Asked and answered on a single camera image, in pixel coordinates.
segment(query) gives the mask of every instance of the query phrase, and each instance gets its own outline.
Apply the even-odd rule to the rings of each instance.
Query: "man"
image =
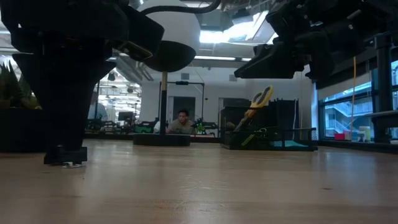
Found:
[[[171,122],[167,133],[173,134],[195,134],[195,128],[193,128],[193,122],[188,120],[188,110],[182,109],[178,112],[178,119]]]
[[[95,105],[97,102],[97,98],[98,98],[98,94],[97,94],[97,92],[94,91],[93,95],[91,96],[90,110],[88,111],[87,119],[94,119]],[[97,108],[97,118],[101,119],[102,121],[108,120],[108,114],[106,113],[105,106],[99,102],[98,102],[98,108]]]

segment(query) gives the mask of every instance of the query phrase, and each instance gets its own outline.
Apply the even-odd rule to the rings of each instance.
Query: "white dome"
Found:
[[[149,0],[144,2],[138,11],[154,6],[183,6],[184,3],[178,0]],[[154,12],[147,17],[156,21],[165,29],[163,39],[181,43],[191,47],[194,51],[200,45],[200,25],[196,15],[182,12]]]

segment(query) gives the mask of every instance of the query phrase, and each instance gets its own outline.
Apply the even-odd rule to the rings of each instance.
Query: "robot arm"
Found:
[[[369,47],[377,35],[398,31],[397,0],[286,0],[266,20],[279,37],[255,47],[256,56],[235,71],[240,78],[292,78],[309,65],[312,80]]]

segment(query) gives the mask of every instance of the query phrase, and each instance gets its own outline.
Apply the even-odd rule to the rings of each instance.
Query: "wooden floor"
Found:
[[[398,223],[398,156],[85,144],[80,169],[0,154],[0,224]]]

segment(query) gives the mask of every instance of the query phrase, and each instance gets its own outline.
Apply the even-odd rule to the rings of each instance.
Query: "red object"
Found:
[[[335,140],[338,141],[344,141],[345,140],[345,135],[344,134],[335,134]]]

